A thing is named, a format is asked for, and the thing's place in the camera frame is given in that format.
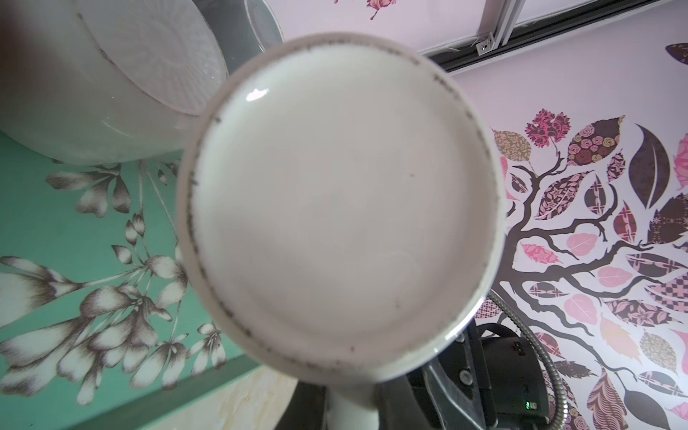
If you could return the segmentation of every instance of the pink flower decal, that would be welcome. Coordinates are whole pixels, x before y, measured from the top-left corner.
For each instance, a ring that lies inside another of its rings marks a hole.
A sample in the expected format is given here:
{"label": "pink flower decal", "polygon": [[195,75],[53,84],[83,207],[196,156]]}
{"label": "pink flower decal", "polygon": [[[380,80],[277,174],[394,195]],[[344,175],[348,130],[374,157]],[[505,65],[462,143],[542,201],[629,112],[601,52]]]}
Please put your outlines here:
{"label": "pink flower decal", "polygon": [[547,248],[540,245],[522,244],[523,251],[528,255],[528,258],[536,263],[553,264],[559,263],[559,258]]}
{"label": "pink flower decal", "polygon": [[688,134],[678,143],[678,154],[674,157],[674,170],[681,187],[688,185]]}
{"label": "pink flower decal", "polygon": [[368,7],[375,9],[375,15],[370,17],[370,19],[375,18],[381,8],[386,8],[393,4],[396,4],[396,0],[368,0]]}
{"label": "pink flower decal", "polygon": [[563,112],[555,116],[546,109],[538,112],[533,122],[526,125],[528,138],[539,148],[550,146],[552,141],[557,143],[564,139],[569,130],[571,125]]}

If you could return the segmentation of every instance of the floral tile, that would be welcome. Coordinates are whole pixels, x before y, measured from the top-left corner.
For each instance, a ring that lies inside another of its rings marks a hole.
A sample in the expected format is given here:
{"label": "floral tile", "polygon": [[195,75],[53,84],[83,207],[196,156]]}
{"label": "floral tile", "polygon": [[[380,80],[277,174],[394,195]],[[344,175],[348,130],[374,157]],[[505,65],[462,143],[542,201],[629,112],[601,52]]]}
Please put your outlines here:
{"label": "floral tile", "polygon": [[0,151],[4,424],[67,428],[241,356],[186,278],[178,154],[70,166],[1,133]]}

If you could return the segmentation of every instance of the pink leaf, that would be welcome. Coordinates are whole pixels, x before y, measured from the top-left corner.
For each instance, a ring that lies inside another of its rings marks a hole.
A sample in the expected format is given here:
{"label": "pink leaf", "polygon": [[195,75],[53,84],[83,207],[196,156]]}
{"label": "pink leaf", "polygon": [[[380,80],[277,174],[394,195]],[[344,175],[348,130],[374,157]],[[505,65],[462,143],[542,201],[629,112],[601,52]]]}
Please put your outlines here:
{"label": "pink leaf", "polygon": [[597,236],[590,233],[580,233],[578,235],[569,236],[566,240],[566,246],[573,252],[573,255],[580,257],[587,255],[595,247]]}
{"label": "pink leaf", "polygon": [[592,299],[584,294],[576,294],[564,302],[567,314],[582,323],[597,324],[597,309]]}
{"label": "pink leaf", "polygon": [[528,258],[536,263],[553,264],[559,263],[559,258],[550,250],[533,244],[522,244],[523,251],[528,255]]}
{"label": "pink leaf", "polygon": [[681,369],[683,370],[683,373],[688,375],[688,333],[681,333],[675,330],[672,330],[672,332],[676,333],[686,345],[686,352],[683,354],[683,363],[681,364]]}
{"label": "pink leaf", "polygon": [[[509,170],[509,163],[506,161],[506,157],[500,157],[499,162],[502,163],[502,174],[504,175],[504,179],[506,179],[506,172]],[[509,193],[509,190],[506,190],[506,199],[518,200],[516,197],[512,196],[511,193]]]}
{"label": "pink leaf", "polygon": [[688,134],[678,143],[678,154],[674,157],[674,171],[681,187],[688,185]]}
{"label": "pink leaf", "polygon": [[684,420],[688,421],[688,402],[681,403],[677,407],[673,407],[669,410],[678,415],[679,418],[683,418]]}
{"label": "pink leaf", "polygon": [[603,267],[599,270],[599,272],[597,272],[597,279],[599,279],[600,283],[607,288],[614,288],[618,287],[619,285],[623,285],[632,277],[633,275],[631,275],[629,272],[626,272],[624,269],[609,266]]}

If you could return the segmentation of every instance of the tree decal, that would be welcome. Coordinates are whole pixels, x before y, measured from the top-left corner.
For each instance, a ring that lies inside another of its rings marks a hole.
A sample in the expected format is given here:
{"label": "tree decal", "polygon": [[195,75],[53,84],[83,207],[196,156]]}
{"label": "tree decal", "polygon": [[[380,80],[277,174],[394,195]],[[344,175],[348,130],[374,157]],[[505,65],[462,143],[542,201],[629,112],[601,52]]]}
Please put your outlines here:
{"label": "tree decal", "polygon": [[[578,405],[571,429],[625,429],[629,412],[667,430],[666,411],[688,420],[688,197],[673,182],[673,151],[642,125],[626,125],[642,140],[624,145],[624,118],[591,118],[567,136],[569,117],[542,109],[525,136],[494,131],[512,202],[493,291],[561,359],[565,380],[590,379],[585,392],[575,386],[590,415]],[[679,187],[687,148],[674,158]]]}

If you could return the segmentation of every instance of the mug handle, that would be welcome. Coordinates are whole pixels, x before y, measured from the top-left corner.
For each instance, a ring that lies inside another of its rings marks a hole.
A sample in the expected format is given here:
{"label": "mug handle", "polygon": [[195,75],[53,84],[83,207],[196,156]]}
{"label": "mug handle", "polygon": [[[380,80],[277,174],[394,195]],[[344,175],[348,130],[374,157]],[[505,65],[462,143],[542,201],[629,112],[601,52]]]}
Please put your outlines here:
{"label": "mug handle", "polygon": [[327,430],[378,430],[375,385],[329,386],[326,422]]}
{"label": "mug handle", "polygon": [[433,428],[418,405],[406,376],[377,385],[328,387],[327,399],[327,430]]}

